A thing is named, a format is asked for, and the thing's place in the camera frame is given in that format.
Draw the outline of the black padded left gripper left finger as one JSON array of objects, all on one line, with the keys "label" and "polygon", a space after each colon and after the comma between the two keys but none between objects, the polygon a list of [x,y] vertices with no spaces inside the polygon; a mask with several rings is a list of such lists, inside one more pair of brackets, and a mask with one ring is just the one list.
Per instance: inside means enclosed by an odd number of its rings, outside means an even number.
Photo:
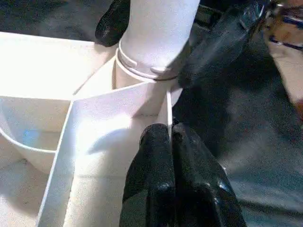
[{"label": "black padded left gripper left finger", "polygon": [[174,216],[175,175],[168,128],[152,124],[144,129],[127,171],[119,225],[171,227]]}]

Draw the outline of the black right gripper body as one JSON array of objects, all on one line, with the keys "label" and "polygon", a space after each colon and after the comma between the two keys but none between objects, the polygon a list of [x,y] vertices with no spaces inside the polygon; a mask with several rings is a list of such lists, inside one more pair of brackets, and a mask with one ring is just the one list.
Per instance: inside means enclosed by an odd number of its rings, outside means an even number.
[{"label": "black right gripper body", "polygon": [[268,41],[303,49],[303,2],[272,0],[267,10],[264,34]]}]

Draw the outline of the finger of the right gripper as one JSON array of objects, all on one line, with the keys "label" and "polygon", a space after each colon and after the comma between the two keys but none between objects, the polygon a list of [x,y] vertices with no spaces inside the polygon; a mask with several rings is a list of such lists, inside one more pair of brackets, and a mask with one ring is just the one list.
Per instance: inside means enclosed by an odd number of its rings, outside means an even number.
[{"label": "finger of the right gripper", "polygon": [[178,75],[182,88],[219,77],[242,53],[266,11],[261,0],[230,6],[196,45]]},{"label": "finger of the right gripper", "polygon": [[130,3],[130,0],[114,0],[111,3],[95,30],[98,44],[111,47],[119,42],[128,27]]}]

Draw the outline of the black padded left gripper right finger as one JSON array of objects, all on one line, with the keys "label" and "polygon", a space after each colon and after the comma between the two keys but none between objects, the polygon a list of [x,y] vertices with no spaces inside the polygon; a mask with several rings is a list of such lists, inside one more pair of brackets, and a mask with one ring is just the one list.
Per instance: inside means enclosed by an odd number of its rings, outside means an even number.
[{"label": "black padded left gripper right finger", "polygon": [[172,152],[178,226],[246,226],[223,167],[193,129],[183,123],[173,126]]}]

